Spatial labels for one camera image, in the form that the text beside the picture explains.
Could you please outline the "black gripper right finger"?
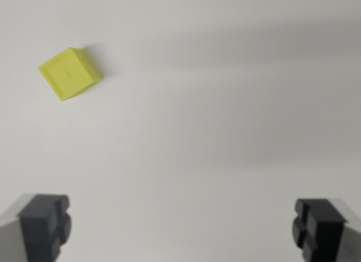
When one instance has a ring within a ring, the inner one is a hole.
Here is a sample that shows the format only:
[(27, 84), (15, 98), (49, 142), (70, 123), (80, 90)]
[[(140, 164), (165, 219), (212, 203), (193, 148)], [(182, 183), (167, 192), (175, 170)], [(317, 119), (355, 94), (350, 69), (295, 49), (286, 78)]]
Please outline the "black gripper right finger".
[(360, 215), (341, 199), (297, 199), (292, 236), (304, 261), (360, 261)]

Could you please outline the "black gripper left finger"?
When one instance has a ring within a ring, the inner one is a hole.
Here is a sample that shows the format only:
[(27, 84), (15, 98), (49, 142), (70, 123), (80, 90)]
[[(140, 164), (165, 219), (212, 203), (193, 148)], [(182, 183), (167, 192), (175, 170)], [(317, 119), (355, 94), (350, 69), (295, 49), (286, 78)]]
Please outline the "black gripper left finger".
[(1, 261), (56, 261), (71, 234), (67, 195), (23, 194), (1, 213)]

